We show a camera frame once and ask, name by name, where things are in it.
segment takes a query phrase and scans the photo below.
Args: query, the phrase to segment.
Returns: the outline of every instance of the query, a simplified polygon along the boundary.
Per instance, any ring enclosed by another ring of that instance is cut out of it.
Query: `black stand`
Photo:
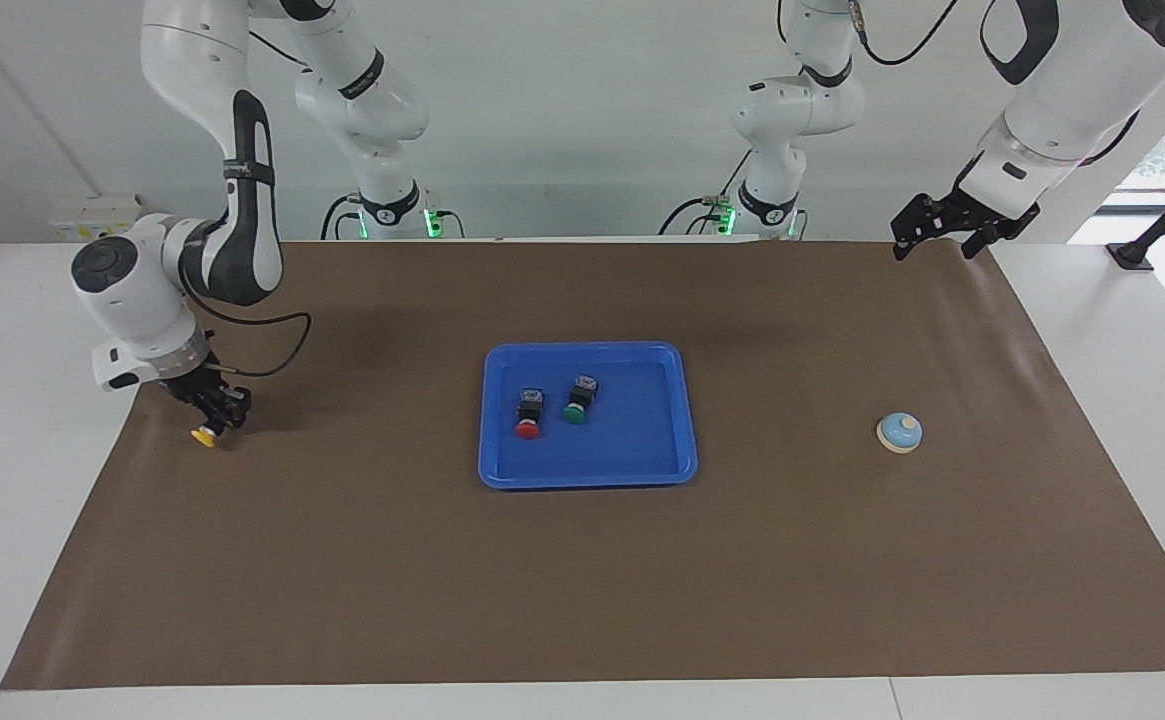
[[[1153,270],[1155,267],[1146,261],[1146,250],[1155,241],[1163,238],[1165,233],[1165,210],[1164,214],[1155,220],[1146,232],[1141,233],[1138,240],[1118,243],[1113,242],[1107,246],[1107,252],[1111,253],[1116,264],[1127,270]]]

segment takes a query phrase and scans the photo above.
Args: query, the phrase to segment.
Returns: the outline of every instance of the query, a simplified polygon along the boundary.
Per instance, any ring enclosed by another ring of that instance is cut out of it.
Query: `red button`
[[[521,424],[515,425],[515,436],[521,439],[537,439],[541,432],[538,432],[535,421],[524,419]]]

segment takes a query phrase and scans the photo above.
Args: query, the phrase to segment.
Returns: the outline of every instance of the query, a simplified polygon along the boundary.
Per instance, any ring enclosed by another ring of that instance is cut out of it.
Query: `green button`
[[[565,407],[564,419],[574,425],[581,425],[586,421],[586,410],[582,410],[579,405]]]

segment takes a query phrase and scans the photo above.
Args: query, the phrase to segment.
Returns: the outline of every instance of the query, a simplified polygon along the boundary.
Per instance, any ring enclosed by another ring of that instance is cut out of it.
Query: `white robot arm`
[[[376,237],[425,237],[425,192],[398,142],[422,135],[426,103],[363,42],[353,3],[315,0],[147,0],[142,69],[154,91],[220,146],[226,211],[203,220],[154,214],[89,243],[71,264],[76,295],[112,336],[94,350],[105,389],[158,382],[204,412],[192,435],[213,445],[240,428],[247,389],[230,387],[183,292],[253,305],[280,284],[275,169],[266,108],[248,91],[249,19],[294,24],[312,72],[298,103],[343,147]]]
[[[754,150],[730,197],[737,211],[734,232],[786,233],[805,174],[805,154],[793,141],[850,128],[864,111],[864,91],[852,73],[847,0],[798,0],[788,13],[786,36],[800,73],[754,83],[733,113],[733,127]]]
[[[972,232],[966,257],[1012,240],[1039,214],[1036,200],[1164,83],[1165,0],[1016,0],[1016,12],[1025,27],[1016,54],[995,54],[984,28],[983,48],[1017,92],[951,193],[917,195],[894,218],[898,260],[949,232]]]

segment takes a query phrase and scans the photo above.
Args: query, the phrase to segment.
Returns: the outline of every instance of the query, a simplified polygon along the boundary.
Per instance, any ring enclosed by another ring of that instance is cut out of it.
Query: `white wall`
[[[359,5],[373,40],[428,92],[432,123],[410,144],[414,163],[474,234],[655,231],[678,202],[718,191],[746,149],[729,125],[733,97],[793,65],[769,0],[341,1]],[[942,6],[870,3],[876,50],[908,49]],[[864,121],[803,143],[811,237],[884,238],[911,195],[948,190],[1012,94],[981,55],[983,8],[958,6],[904,68],[857,58]],[[51,240],[50,197],[87,192],[52,135],[107,193],[220,211],[216,147],[146,86],[139,20],[135,0],[0,0],[0,65],[31,108],[0,89],[0,240]],[[280,23],[257,29],[294,47]],[[312,237],[352,176],[295,108],[294,68],[253,50],[254,90],[275,130],[281,231]],[[1024,240],[1065,241],[1164,129],[1165,90],[1108,160],[1050,193]]]

